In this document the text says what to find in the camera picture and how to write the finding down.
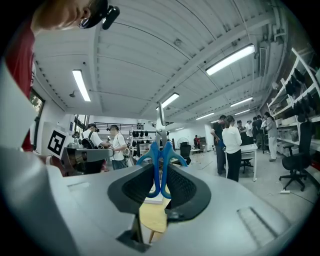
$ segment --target red shirt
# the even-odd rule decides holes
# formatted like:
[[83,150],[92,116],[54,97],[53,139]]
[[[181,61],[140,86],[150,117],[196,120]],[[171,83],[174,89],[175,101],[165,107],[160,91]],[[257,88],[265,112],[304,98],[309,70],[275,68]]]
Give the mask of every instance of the red shirt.
[[[13,38],[5,56],[6,65],[13,79],[28,99],[31,92],[35,40],[30,20],[23,25],[18,34]],[[25,151],[33,151],[30,142],[30,132],[26,135],[22,148]]]

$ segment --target ceiling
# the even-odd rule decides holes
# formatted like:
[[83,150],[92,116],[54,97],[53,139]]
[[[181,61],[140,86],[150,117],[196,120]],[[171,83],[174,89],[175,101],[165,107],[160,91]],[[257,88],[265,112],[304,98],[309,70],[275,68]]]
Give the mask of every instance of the ceiling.
[[[164,110],[166,121],[193,122],[214,112],[208,122],[259,108],[277,79],[287,36],[273,42],[269,28],[278,20],[269,1],[109,2],[120,8],[109,30],[98,25],[36,38],[36,79],[68,113],[154,120],[157,102],[176,92],[180,97]],[[285,23],[281,17],[281,27]],[[206,68],[249,43],[255,54],[207,75]],[[263,74],[260,47],[267,49]],[[78,91],[76,69],[91,102]],[[251,96],[253,102],[230,108]]]

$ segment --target woman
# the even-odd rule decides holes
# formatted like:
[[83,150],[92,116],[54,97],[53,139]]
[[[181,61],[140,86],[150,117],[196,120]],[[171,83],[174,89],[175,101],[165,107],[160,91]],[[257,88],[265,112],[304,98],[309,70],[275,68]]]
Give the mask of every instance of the woman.
[[266,120],[266,130],[268,131],[268,142],[271,158],[270,162],[274,162],[277,159],[277,125],[275,119],[270,115],[269,112],[264,113],[264,119]]
[[239,169],[241,164],[242,143],[239,130],[234,127],[235,119],[228,115],[225,119],[225,129],[222,132],[223,143],[226,146],[226,157],[229,164],[228,176],[230,180],[239,181]]

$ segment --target office chair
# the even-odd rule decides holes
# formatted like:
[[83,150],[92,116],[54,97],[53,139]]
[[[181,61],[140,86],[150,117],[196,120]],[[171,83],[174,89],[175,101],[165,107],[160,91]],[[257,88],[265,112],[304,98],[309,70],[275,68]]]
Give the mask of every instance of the office chair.
[[292,181],[297,181],[301,186],[301,191],[305,190],[305,184],[301,181],[300,178],[307,179],[307,174],[305,173],[308,166],[311,165],[311,157],[310,157],[310,144],[311,144],[311,135],[312,135],[312,123],[304,122],[300,125],[300,143],[299,143],[299,153],[292,154],[292,147],[294,145],[284,146],[284,149],[289,149],[290,156],[282,159],[282,165],[285,169],[290,171],[290,175],[284,175],[279,178],[281,181],[282,178],[290,178],[289,182],[283,188],[289,186]]
[[191,163],[190,151],[191,151],[191,146],[188,145],[187,142],[181,143],[180,155],[186,160],[187,165],[189,165]]

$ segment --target blue scissors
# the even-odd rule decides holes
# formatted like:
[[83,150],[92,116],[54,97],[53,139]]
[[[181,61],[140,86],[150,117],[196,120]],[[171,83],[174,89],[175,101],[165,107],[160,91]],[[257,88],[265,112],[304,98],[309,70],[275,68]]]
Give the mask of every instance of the blue scissors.
[[[160,151],[160,140],[162,139],[162,144],[164,145],[163,150]],[[159,193],[161,193],[165,198],[171,199],[171,195],[166,192],[166,183],[167,183],[167,171],[168,164],[172,158],[177,158],[182,166],[187,167],[186,160],[179,154],[177,154],[172,144],[167,141],[167,131],[166,131],[166,122],[164,116],[164,110],[162,108],[161,102],[159,102],[159,107],[157,110],[157,120],[156,120],[156,136],[155,141],[151,144],[149,151],[140,157],[136,162],[137,165],[141,165],[143,160],[151,158],[153,162],[153,171],[154,171],[154,185],[155,191],[148,194],[148,198],[155,198]],[[162,180],[160,186],[159,178],[159,159],[163,159],[163,169],[162,169]]]

